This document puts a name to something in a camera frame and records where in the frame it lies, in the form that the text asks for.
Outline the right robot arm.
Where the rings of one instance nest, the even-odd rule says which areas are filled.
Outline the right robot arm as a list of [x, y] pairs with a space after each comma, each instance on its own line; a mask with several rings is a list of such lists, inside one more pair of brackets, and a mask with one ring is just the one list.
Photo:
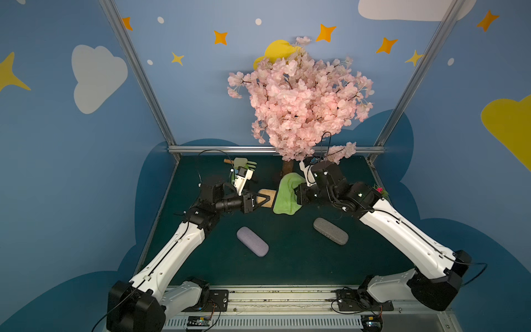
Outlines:
[[306, 182], [295, 189], [298, 204], [330, 203], [378, 232], [414, 265], [403, 273], [368, 276], [356, 290], [356, 300], [371, 307], [416, 300], [435, 311], [447, 309], [472, 263], [465, 251], [453, 251], [426, 235], [377, 189], [363, 182], [350, 184], [333, 162], [302, 161], [300, 169]]

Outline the green grey microfiber cloth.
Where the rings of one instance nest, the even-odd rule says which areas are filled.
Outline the green grey microfiber cloth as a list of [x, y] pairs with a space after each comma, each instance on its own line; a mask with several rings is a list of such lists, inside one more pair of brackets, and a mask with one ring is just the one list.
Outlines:
[[305, 183], [305, 178], [297, 173], [286, 174], [279, 183], [273, 212], [275, 214], [294, 215], [301, 208], [301, 205], [297, 203], [295, 189]]

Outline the purple eyeglass case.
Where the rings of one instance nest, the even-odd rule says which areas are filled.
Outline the purple eyeglass case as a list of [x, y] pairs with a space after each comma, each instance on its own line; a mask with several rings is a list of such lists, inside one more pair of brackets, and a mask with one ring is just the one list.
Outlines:
[[236, 232], [238, 240], [251, 250], [257, 257], [264, 257], [269, 252], [269, 245], [248, 227], [242, 227]]

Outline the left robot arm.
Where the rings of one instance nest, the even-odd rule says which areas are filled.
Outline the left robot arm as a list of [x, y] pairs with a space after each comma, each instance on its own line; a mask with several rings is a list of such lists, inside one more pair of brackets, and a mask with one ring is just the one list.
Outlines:
[[167, 287], [193, 251], [218, 224], [222, 214], [240, 210], [247, 214], [270, 202], [268, 194], [244, 188], [222, 178], [204, 180], [200, 193], [186, 211], [177, 231], [160, 252], [128, 282], [116, 282], [108, 295], [107, 331], [161, 331], [168, 321], [187, 308], [203, 308], [210, 285], [189, 279], [174, 290]]

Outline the tan eyeglass case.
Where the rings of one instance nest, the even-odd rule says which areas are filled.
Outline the tan eyeglass case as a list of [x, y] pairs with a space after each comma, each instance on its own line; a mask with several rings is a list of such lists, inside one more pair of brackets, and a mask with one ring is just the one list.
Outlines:
[[272, 208], [275, 204], [276, 195], [276, 190], [261, 189], [257, 193], [257, 206], [259, 208]]

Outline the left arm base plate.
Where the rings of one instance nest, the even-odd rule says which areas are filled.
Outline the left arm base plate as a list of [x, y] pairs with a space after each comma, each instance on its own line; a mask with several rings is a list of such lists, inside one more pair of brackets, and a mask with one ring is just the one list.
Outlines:
[[210, 290], [208, 296], [200, 298], [198, 304], [188, 307], [184, 312], [226, 312], [228, 310], [229, 290], [214, 289]]

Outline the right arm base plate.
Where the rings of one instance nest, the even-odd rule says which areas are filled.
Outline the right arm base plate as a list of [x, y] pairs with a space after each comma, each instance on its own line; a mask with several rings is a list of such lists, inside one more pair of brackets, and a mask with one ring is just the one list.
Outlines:
[[393, 311], [391, 301], [378, 302], [364, 290], [344, 287], [335, 290], [335, 300], [332, 307], [340, 313], [355, 313], [369, 311]]

